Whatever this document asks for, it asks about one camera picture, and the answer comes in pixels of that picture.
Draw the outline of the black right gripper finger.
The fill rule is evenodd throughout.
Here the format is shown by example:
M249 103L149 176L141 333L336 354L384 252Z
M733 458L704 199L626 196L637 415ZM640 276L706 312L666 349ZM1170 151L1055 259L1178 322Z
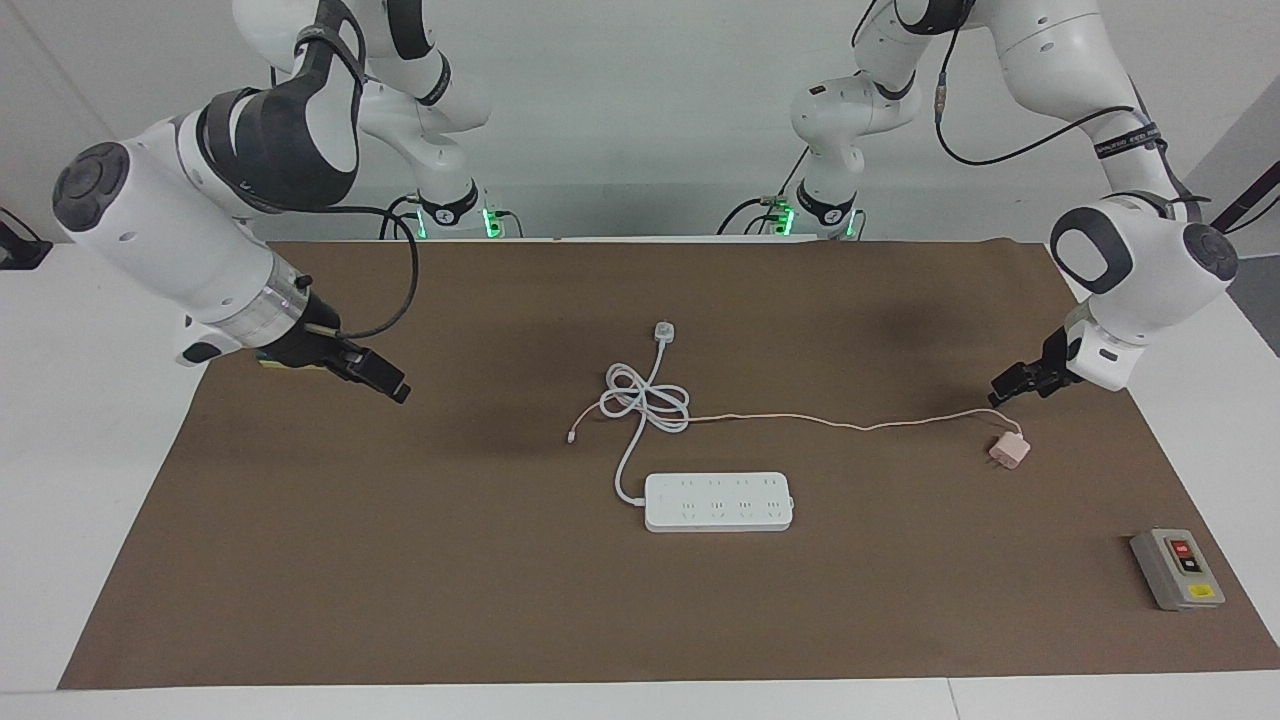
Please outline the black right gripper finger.
M375 392L401 404L401 370L387 363L374 363L364 365L347 363L333 364L332 372L340 379L365 386Z
M367 386L388 398L407 398L411 387L404 373L370 348L346 354L346 373L352 382Z

